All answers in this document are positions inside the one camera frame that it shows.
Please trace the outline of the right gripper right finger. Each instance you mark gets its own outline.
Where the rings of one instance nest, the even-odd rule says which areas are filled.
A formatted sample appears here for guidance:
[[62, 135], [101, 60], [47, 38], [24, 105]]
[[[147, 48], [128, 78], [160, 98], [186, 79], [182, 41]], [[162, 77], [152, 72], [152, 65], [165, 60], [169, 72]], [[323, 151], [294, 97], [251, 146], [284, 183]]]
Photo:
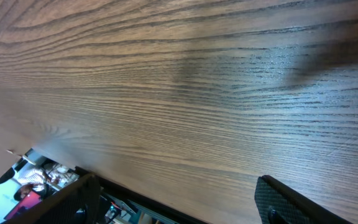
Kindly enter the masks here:
[[270, 175], [257, 179], [254, 200], [263, 224], [351, 224]]

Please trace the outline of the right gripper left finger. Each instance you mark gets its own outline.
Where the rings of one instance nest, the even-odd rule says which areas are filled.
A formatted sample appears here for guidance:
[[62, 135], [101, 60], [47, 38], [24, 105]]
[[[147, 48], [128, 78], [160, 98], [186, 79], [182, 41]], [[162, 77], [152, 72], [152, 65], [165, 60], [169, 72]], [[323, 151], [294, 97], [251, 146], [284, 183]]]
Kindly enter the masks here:
[[32, 208], [6, 220], [8, 224], [96, 223], [101, 186], [93, 174], [86, 174]]

